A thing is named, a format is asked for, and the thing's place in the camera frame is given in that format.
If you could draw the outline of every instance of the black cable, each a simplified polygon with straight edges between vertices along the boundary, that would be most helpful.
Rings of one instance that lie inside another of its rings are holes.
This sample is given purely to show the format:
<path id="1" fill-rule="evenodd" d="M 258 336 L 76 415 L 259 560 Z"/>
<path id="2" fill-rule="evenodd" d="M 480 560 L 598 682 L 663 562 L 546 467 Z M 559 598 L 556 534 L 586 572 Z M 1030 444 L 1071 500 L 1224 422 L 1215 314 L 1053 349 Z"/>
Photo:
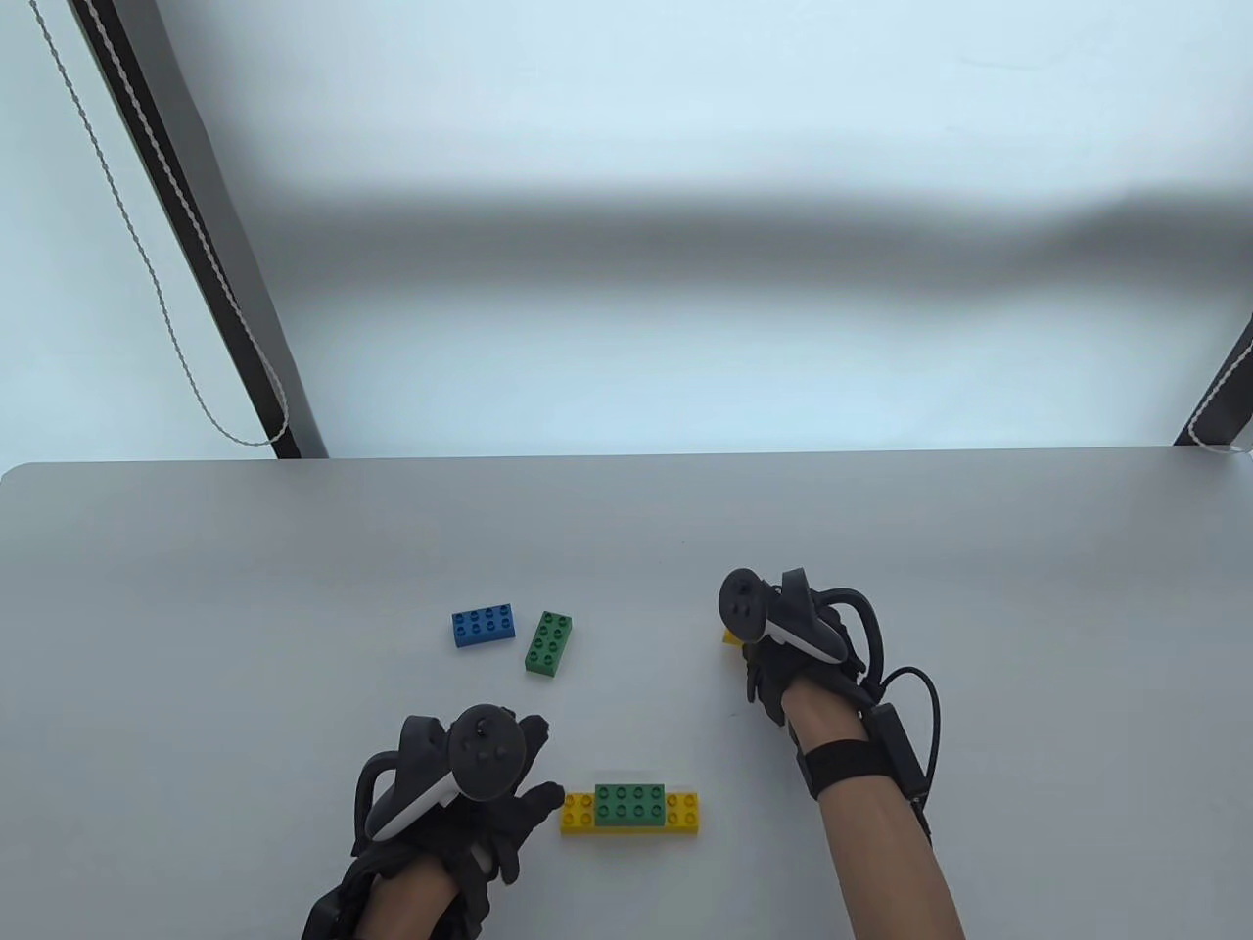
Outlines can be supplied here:
<path id="1" fill-rule="evenodd" d="M 893 679 L 898 679 L 905 674 L 917 676 L 922 679 L 922 684 L 927 687 L 927 694 L 931 696 L 931 753 L 927 756 L 927 792 L 918 801 L 918 808 L 925 808 L 927 797 L 931 796 L 931 783 L 936 776 L 936 762 L 940 760 L 940 693 L 936 691 L 936 684 L 931 681 L 931 677 L 916 666 L 902 666 L 900 669 L 892 672 L 883 679 L 883 688 L 886 689 L 892 684 Z"/>
<path id="2" fill-rule="evenodd" d="M 878 617 L 870 599 L 860 590 L 852 588 L 831 588 L 828 590 L 811 592 L 814 595 L 814 607 L 833 607 L 845 604 L 851 607 L 858 619 L 861 619 L 862 633 L 866 634 L 866 678 L 872 687 L 887 688 L 887 683 L 881 683 L 883 676 L 883 633 L 878 628 Z"/>

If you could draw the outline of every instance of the blind cord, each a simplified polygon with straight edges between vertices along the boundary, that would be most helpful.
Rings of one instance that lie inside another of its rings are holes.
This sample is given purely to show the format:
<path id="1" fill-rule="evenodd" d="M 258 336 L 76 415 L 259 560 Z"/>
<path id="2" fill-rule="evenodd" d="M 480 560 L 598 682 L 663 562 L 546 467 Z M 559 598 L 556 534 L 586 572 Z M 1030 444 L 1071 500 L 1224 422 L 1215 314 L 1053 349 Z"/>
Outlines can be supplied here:
<path id="1" fill-rule="evenodd" d="M 122 199 L 122 193 L 118 192 L 117 180 L 113 178 L 113 170 L 109 168 L 109 160 L 105 159 L 104 150 L 100 147 L 100 140 L 96 138 L 95 129 L 91 127 L 91 122 L 86 117 L 86 110 L 83 108 L 83 102 L 78 95 L 78 90 L 74 88 L 74 83 L 70 80 L 70 75 L 65 70 L 65 63 L 61 61 L 60 51 L 56 49 L 56 43 L 53 41 L 53 34 L 48 29 L 48 23 L 44 20 L 44 14 L 39 9 L 38 0 L 28 0 L 28 3 L 30 4 L 31 13 L 35 14 L 35 21 L 39 24 L 40 33 L 44 34 L 44 41 L 48 44 L 48 51 L 53 55 L 56 70 L 61 74 L 65 89 L 70 93 L 70 99 L 74 102 L 75 109 L 78 109 L 79 119 L 83 122 L 83 129 L 86 130 L 86 135 L 91 140 L 91 148 L 95 150 L 95 158 L 100 163 L 100 169 L 104 170 L 104 179 L 109 184 L 109 192 L 113 193 L 113 201 L 118 206 L 122 221 L 125 223 L 127 231 L 130 233 L 130 241 L 134 242 L 135 251 L 139 253 L 139 259 L 144 263 L 144 268 L 148 271 L 148 277 L 153 282 L 153 290 L 157 293 L 157 305 L 160 307 L 160 315 L 165 321 L 165 332 L 169 333 L 169 341 L 174 346 L 174 353 L 178 356 L 179 365 L 183 367 L 183 375 L 187 376 L 188 385 L 192 386 L 192 394 L 195 396 L 195 401 L 200 406 L 200 411 L 204 412 L 204 416 L 209 419 L 209 424 L 212 424 L 222 434 L 222 436 L 234 441 L 236 444 L 241 444 L 246 447 L 269 446 L 287 434 L 287 427 L 291 421 L 291 411 L 287 405 L 287 391 L 283 389 L 283 382 L 274 371 L 274 367 L 271 365 L 269 358 L 267 358 L 266 353 L 262 351 L 261 343 L 257 342 L 257 337 L 253 336 L 252 328 L 248 326 L 248 321 L 243 316 L 243 311 L 239 310 L 239 303 L 236 301 L 234 291 L 232 291 L 231 285 L 227 283 L 227 278 L 222 273 L 218 259 L 213 254 L 209 239 L 204 234 L 204 229 L 200 228 L 200 221 L 192 211 L 192 204 L 188 202 L 187 196 L 183 193 L 183 188 L 174 178 L 174 172 L 170 169 L 169 160 L 165 159 L 165 154 L 162 150 L 160 144 L 157 143 L 157 135 L 153 133 L 152 125 L 148 123 L 148 117 L 144 114 L 143 108 L 139 107 L 139 98 L 135 95 L 135 89 L 130 84 L 130 78 L 122 66 L 122 60 L 118 58 L 118 53 L 113 46 L 113 40 L 109 39 L 109 34 L 105 31 L 104 24 L 100 21 L 100 14 L 96 13 L 95 4 L 91 3 L 91 0 L 84 0 L 88 11 L 91 15 L 91 21 L 95 25 L 95 31 L 100 35 L 100 40 L 109 54 L 109 60 L 112 61 L 113 68 L 118 73 L 118 78 L 122 79 L 123 88 L 127 91 L 127 98 L 130 100 L 130 107 L 135 109 L 135 115 L 139 118 L 139 123 L 144 128 L 148 143 L 152 145 L 153 152 L 157 154 L 157 159 L 160 162 L 160 167 L 165 173 L 165 179 L 169 180 L 170 187 L 174 189 L 174 194 L 178 197 L 178 201 L 183 207 L 183 212 L 187 213 L 187 218 L 192 223 L 192 228 L 195 229 L 195 237 L 200 242 L 204 257 L 208 258 L 209 266 L 217 276 L 218 285 L 222 287 L 222 292 L 231 303 L 231 310 L 234 311 L 236 317 L 239 318 L 239 325 L 243 327 L 244 335 L 248 337 L 248 342 L 251 342 L 252 348 L 257 351 L 257 357 L 261 360 L 261 365 L 266 370 L 266 379 L 269 381 L 269 386 L 274 390 L 274 395 L 278 396 L 278 405 L 283 412 L 283 424 L 266 440 L 248 441 L 242 437 L 237 437 L 222 426 L 217 417 L 213 416 L 209 406 L 204 404 L 204 396 L 200 394 L 200 387 L 195 384 L 195 379 L 192 376 L 192 368 L 187 363 L 187 356 L 183 353 L 183 346 L 179 343 L 178 336 L 174 333 L 174 323 L 169 316 L 169 307 L 165 305 L 165 292 L 162 290 L 160 278 L 157 277 L 157 269 L 153 267 L 152 258 L 149 258 L 148 251 L 144 248 L 143 241 L 140 241 L 139 233 L 135 231 L 130 213 L 127 211 L 127 206 Z"/>

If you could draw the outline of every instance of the tabletop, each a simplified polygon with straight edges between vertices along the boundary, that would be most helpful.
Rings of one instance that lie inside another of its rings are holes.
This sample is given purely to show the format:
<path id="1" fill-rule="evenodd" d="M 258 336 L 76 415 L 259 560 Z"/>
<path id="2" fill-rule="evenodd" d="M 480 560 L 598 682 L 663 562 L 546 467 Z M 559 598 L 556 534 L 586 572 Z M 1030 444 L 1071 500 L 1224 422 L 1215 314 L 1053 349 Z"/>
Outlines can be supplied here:
<path id="1" fill-rule="evenodd" d="M 687 786 L 703 827 L 550 820 L 485 937 L 847 937 L 715 608 L 733 568 L 803 565 L 938 684 L 928 817 L 970 936 L 1244 936 L 1250 544 L 1253 464 L 1189 449 L 19 467 L 5 932 L 298 936 L 365 758 L 487 701 L 551 722 L 533 780 Z M 450 614 L 501 603 L 517 639 L 457 649 Z M 554 679 L 523 668 L 543 610 L 575 624 Z"/>

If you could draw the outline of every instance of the green lego brick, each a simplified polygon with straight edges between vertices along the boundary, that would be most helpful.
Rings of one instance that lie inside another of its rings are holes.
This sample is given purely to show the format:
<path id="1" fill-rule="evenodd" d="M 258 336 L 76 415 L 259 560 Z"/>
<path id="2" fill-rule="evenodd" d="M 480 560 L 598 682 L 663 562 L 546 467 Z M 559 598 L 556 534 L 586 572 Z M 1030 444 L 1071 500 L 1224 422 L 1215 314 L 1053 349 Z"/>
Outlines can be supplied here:
<path id="1" fill-rule="evenodd" d="M 561 662 L 561 653 L 565 652 L 573 629 L 574 620 L 569 617 L 545 610 L 539 627 L 535 628 L 530 649 L 526 650 L 526 671 L 556 676 L 556 667 Z"/>
<path id="2" fill-rule="evenodd" d="M 665 787 L 660 783 L 598 783 L 596 826 L 665 826 Z"/>

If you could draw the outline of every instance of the wrist strap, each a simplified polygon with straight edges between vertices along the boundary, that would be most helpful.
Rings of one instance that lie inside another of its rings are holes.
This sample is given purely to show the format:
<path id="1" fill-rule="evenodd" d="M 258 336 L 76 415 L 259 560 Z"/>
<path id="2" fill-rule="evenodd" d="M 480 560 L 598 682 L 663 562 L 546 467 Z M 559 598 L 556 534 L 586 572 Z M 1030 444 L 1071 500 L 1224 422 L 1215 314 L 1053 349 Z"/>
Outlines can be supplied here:
<path id="1" fill-rule="evenodd" d="M 853 777 L 892 777 L 892 762 L 868 741 L 832 741 L 807 755 L 797 755 L 804 783 L 814 800 L 827 787 Z"/>

